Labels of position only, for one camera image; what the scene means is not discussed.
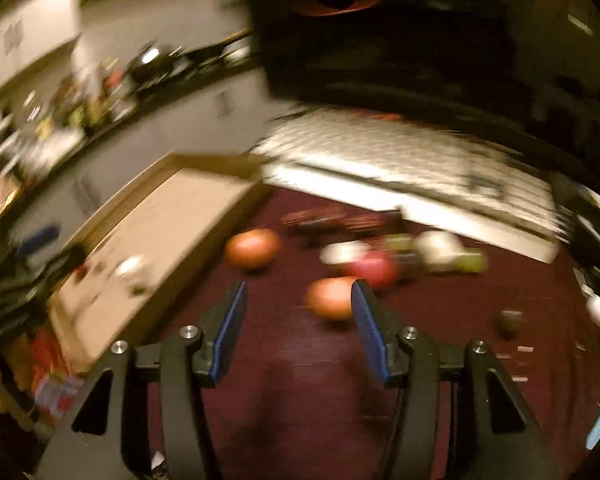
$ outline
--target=screw head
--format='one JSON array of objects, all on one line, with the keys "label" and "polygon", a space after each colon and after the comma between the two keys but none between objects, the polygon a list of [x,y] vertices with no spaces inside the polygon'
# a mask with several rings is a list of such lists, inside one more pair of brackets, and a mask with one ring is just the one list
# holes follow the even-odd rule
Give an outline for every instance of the screw head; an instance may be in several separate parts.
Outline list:
[{"label": "screw head", "polygon": [[127,348],[129,348],[129,345],[126,341],[116,341],[111,345],[111,351],[114,354],[123,354],[126,352]]},{"label": "screw head", "polygon": [[477,354],[486,354],[489,346],[484,341],[474,341],[471,344],[471,350]]},{"label": "screw head", "polygon": [[183,326],[180,329],[180,335],[184,338],[184,339],[193,339],[195,338],[195,336],[198,335],[198,327],[195,325],[187,325],[187,326]]},{"label": "screw head", "polygon": [[419,335],[418,329],[414,326],[406,326],[402,329],[402,338],[408,341],[417,339]]}]

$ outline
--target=table surface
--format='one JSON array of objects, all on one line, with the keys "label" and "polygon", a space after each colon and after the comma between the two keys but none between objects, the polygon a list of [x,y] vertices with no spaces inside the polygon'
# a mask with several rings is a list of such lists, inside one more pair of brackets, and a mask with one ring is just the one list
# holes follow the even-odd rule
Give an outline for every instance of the table surface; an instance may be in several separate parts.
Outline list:
[{"label": "table surface", "polygon": [[[319,249],[289,237],[283,214],[323,206],[329,200],[276,189],[247,227],[276,230],[283,246],[270,269],[245,276],[218,259],[186,290],[158,331],[165,338],[195,323],[222,298],[231,282],[246,277],[249,303],[229,374],[204,393],[206,413],[224,478],[369,480],[389,435],[395,390],[382,390],[371,376],[353,322],[332,325],[304,306],[310,283],[326,275]],[[346,212],[362,210],[343,205]],[[419,234],[425,226],[411,224]],[[439,342],[489,342],[519,383],[549,448],[566,474],[583,459],[584,442],[600,412],[600,334],[589,320],[575,281],[574,262],[562,248],[551,265],[473,240],[490,258],[481,275],[424,276],[380,295]],[[521,310],[518,339],[504,342],[493,314]],[[517,346],[533,352],[517,351]],[[152,384],[150,439],[162,450],[159,396]],[[432,478],[444,475],[449,387],[441,388],[436,459]]]}]

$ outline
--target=orange object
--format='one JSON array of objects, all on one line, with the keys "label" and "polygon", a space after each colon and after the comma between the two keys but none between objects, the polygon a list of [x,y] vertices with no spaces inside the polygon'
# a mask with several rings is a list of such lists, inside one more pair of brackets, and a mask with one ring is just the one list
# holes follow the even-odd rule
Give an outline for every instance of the orange object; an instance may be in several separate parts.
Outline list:
[{"label": "orange object", "polygon": [[349,319],[351,286],[355,281],[351,276],[318,280],[309,287],[304,300],[319,317],[334,321]]},{"label": "orange object", "polygon": [[280,250],[280,237],[265,228],[252,229],[232,237],[224,248],[224,255],[232,265],[254,270],[269,265]]}]

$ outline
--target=red ball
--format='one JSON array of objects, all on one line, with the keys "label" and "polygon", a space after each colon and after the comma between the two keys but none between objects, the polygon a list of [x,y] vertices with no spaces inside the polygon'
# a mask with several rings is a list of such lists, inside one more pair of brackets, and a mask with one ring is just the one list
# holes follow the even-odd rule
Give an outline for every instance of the red ball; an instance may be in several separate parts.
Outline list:
[{"label": "red ball", "polygon": [[373,290],[386,288],[398,279],[395,263],[386,251],[369,251],[348,264],[346,274],[366,280]]}]

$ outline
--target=red object on counter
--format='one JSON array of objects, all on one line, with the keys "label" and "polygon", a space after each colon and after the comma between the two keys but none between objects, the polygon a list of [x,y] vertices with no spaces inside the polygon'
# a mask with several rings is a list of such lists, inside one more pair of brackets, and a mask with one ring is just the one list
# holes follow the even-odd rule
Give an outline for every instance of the red object on counter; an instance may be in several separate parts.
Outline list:
[{"label": "red object on counter", "polygon": [[396,265],[386,251],[369,251],[348,264],[345,273],[366,280],[373,290],[387,288],[398,279]]}]

